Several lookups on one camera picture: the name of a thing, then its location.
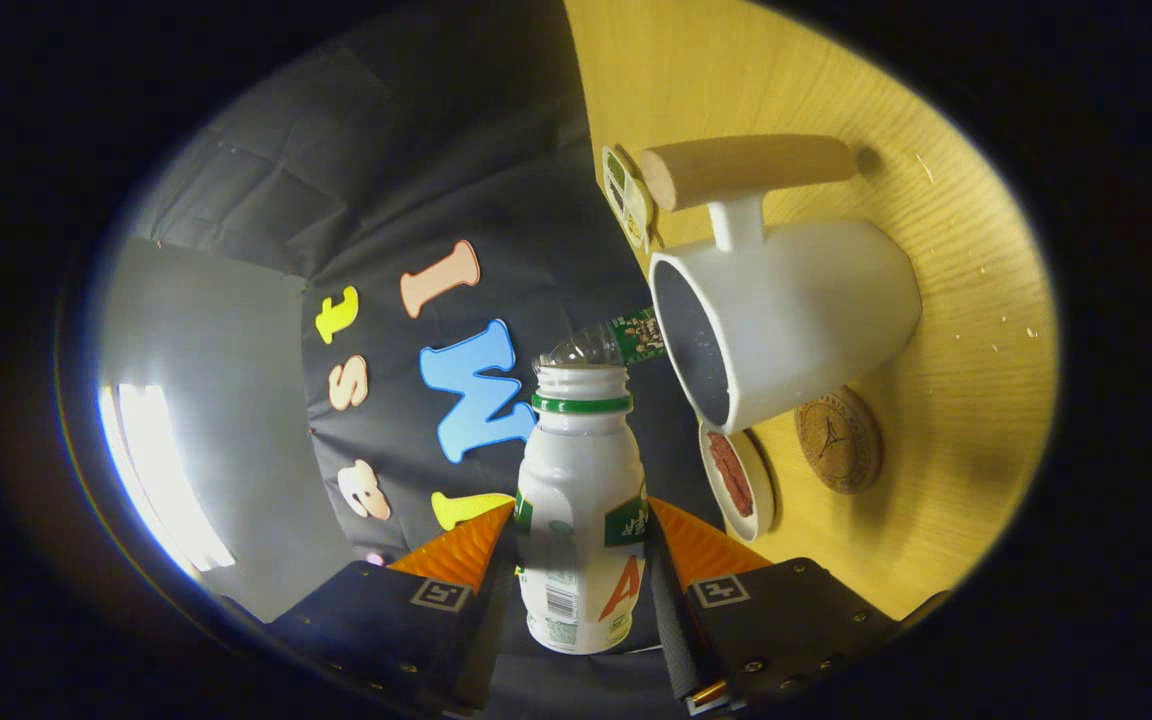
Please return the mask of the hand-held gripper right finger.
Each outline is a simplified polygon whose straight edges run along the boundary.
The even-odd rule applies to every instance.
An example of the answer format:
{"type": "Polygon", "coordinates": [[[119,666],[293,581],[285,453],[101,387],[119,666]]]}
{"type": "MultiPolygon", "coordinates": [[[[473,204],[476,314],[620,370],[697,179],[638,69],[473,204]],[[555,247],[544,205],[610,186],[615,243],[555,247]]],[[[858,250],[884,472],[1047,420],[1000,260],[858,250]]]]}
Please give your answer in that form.
{"type": "Polygon", "coordinates": [[[646,551],[672,694],[692,717],[756,717],[896,637],[899,621],[806,558],[774,562],[660,498],[646,551]]]}

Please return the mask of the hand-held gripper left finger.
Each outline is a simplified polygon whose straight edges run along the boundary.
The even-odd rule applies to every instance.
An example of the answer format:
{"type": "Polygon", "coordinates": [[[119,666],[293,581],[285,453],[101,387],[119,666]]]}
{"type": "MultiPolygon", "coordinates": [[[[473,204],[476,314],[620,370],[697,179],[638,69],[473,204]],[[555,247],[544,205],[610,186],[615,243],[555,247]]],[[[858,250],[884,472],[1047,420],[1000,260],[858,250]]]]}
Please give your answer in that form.
{"type": "Polygon", "coordinates": [[[393,564],[351,562],[268,632],[402,714],[475,714],[488,702],[515,578],[511,516],[502,503],[393,564]]]}

